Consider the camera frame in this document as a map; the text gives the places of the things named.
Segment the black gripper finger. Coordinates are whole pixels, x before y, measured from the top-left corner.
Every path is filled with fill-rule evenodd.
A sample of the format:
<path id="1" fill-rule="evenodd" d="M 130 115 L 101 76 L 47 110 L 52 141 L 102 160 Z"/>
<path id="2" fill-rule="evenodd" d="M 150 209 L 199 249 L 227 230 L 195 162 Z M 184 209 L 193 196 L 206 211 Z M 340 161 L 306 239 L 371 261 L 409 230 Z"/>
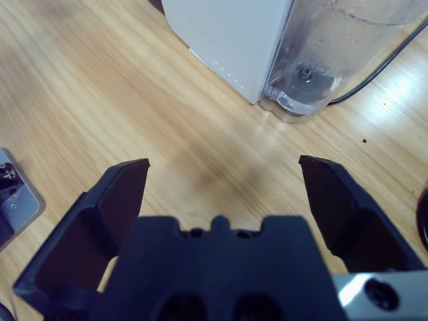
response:
<path id="1" fill-rule="evenodd" d="M 425 266 L 377 202 L 339 163 L 299 158 L 310 210 L 330 252 L 348 272 L 406 272 Z"/>
<path id="2" fill-rule="evenodd" d="M 87 316 L 111 259 L 140 212 L 150 163 L 114 165 L 82 193 L 13 285 L 42 316 Z"/>

